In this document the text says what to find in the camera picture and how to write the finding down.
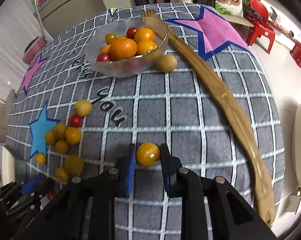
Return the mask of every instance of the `red plastic chair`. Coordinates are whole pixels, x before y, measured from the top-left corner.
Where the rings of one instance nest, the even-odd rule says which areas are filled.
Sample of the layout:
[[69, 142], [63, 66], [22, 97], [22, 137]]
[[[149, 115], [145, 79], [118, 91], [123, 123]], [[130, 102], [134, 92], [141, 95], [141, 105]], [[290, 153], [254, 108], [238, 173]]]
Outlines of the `red plastic chair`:
[[252, 29], [252, 32], [250, 35], [248, 35], [246, 39], [246, 43], [249, 46], [252, 46], [253, 43], [256, 41], [258, 37], [265, 36], [270, 40], [270, 44], [267, 49], [267, 53], [269, 54], [271, 52], [274, 40], [275, 40], [275, 32], [274, 30], [267, 24], [268, 22], [268, 11], [266, 7], [259, 1], [259, 0], [251, 0], [249, 3], [251, 8], [254, 9], [261, 17], [262, 21], [254, 17], [254, 15], [246, 14], [245, 18], [249, 21], [252, 21], [252, 24], [254, 24], [254, 28]]

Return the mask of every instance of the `glass bowl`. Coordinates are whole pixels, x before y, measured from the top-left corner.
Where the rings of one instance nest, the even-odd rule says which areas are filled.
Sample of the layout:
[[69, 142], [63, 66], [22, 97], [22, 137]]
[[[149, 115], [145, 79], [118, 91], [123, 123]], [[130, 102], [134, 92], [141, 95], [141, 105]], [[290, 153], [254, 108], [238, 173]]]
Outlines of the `glass bowl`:
[[[158, 45], [158, 48], [151, 50], [142, 56], [135, 56], [129, 59], [96, 62], [96, 58], [100, 54], [100, 51], [106, 46], [105, 36], [107, 33], [115, 33], [117, 36], [125, 35], [127, 29], [134, 26], [152, 29], [156, 34], [155, 42]], [[94, 35], [89, 38], [88, 43], [84, 48], [84, 53], [94, 70], [101, 72], [108, 77], [129, 77], [139, 74], [154, 65], [157, 59], [161, 57], [167, 49], [169, 40], [168, 35], [168, 24], [164, 23], [156, 16], [114, 21], [98, 27]]]

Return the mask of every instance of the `pink star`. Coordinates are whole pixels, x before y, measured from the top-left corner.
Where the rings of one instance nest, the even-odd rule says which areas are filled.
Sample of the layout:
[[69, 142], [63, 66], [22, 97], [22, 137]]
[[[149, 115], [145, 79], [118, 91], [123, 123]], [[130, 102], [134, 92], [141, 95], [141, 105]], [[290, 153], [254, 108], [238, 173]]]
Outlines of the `pink star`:
[[41, 53], [37, 56], [35, 63], [26, 71], [26, 74], [24, 76], [23, 82], [20, 85], [18, 93], [20, 93], [22, 91], [22, 89], [24, 89], [25, 95], [27, 95], [27, 90], [28, 90], [29, 84], [30, 84], [35, 72], [45, 63], [46, 59], [47, 58], [42, 59]]
[[196, 31], [198, 33], [198, 54], [204, 60], [231, 44], [249, 51], [247, 44], [229, 22], [204, 6], [201, 6], [199, 17], [195, 20], [168, 19], [165, 21]]

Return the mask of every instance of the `metal screw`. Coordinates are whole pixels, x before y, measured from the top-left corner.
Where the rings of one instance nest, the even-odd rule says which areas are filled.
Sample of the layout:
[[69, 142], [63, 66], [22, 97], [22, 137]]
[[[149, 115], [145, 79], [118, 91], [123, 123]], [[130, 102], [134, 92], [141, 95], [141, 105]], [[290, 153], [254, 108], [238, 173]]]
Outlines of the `metal screw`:
[[225, 182], [225, 179], [224, 177], [222, 176], [218, 176], [215, 178], [216, 182], [220, 183], [220, 184], [223, 184]]
[[110, 174], [116, 174], [116, 173], [118, 172], [118, 169], [117, 169], [117, 168], [110, 168], [110, 169], [108, 170], [108, 172], [109, 172]]
[[81, 177], [79, 176], [75, 176], [74, 178], [71, 179], [72, 183], [80, 183], [81, 182]]
[[180, 173], [183, 173], [183, 174], [186, 174], [189, 171], [187, 168], [184, 168], [184, 167], [181, 167], [178, 170], [179, 170]]

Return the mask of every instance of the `white floor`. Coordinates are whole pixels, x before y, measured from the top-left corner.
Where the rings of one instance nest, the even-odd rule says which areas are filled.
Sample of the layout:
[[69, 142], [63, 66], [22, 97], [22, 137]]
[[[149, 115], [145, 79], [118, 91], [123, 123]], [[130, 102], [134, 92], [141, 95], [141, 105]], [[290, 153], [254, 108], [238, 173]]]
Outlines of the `white floor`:
[[301, 68], [289, 54], [289, 49], [276, 41], [271, 53], [267, 54], [268, 44], [268, 39], [261, 37], [249, 48], [268, 79], [281, 119], [286, 167], [282, 197], [272, 231], [276, 236], [284, 236], [301, 219], [301, 212], [295, 215], [284, 211], [289, 194], [299, 186], [292, 166], [291, 138], [296, 109], [301, 103]]

